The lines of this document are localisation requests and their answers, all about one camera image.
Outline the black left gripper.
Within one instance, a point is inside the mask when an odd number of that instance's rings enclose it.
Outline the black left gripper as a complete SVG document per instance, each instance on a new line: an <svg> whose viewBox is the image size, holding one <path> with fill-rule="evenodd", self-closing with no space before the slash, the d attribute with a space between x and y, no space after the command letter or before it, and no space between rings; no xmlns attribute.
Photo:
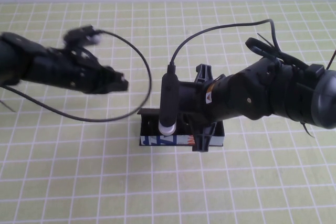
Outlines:
<svg viewBox="0 0 336 224"><path fill-rule="evenodd" d="M129 88L124 73L101 65L95 56L80 50L49 50L44 56L35 56L34 82L85 94L124 92Z"/></svg>

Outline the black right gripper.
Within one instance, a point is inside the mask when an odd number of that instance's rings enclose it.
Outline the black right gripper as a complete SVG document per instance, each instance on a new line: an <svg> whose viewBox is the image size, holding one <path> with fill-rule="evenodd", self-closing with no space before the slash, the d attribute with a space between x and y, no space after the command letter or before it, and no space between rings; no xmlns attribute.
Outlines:
<svg viewBox="0 0 336 224"><path fill-rule="evenodd" d="M192 151L208 152L217 122L235 118L237 112L228 105L229 77L222 74L214 79L212 66L206 64L198 65L196 72L195 82L180 83L179 111L198 122L192 124Z"/></svg>

